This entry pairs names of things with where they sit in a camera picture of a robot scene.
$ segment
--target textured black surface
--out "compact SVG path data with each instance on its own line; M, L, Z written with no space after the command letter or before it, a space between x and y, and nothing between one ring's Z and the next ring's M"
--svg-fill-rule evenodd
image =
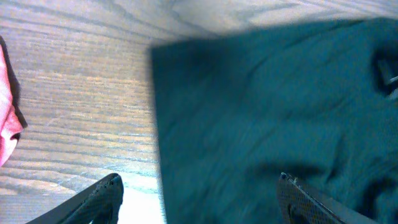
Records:
M123 192L120 175L110 174L27 224L116 224Z

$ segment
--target light wood surface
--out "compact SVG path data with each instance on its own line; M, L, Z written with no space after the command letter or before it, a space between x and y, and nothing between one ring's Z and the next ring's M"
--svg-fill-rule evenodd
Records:
M398 0L0 1L0 35L28 124L0 168L0 222L24 223L111 172L121 174L128 189L131 201L123 206L146 209L134 214L125 208L120 223L148 223L136 218L143 214L161 217L151 44L298 21L397 15ZM50 198L53 203L39 205Z

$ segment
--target wood grain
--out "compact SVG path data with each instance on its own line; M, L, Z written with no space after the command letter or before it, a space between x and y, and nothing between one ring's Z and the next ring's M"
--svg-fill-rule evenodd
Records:
M160 188L151 44L257 26L379 16L398 17L398 1L1 1L0 35L20 84L19 108L28 127L0 168L0 203L13 203L2 207L0 219L40 197L61 202L111 172L135 190L131 195L161 203L153 199ZM43 204L35 214L52 206ZM23 223L31 216L7 220Z

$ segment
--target dark green cloth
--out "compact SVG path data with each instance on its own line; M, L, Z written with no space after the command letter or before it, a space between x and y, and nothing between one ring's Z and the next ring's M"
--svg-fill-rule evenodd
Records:
M398 223L398 106L375 66L397 40L373 19L154 47L167 223L282 223L281 172Z

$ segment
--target red cloth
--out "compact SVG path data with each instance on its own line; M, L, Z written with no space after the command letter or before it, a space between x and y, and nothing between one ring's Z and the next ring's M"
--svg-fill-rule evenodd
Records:
M0 47L0 167L8 160L17 146L18 140L13 135L22 132L22 125L15 115L12 105L7 65Z

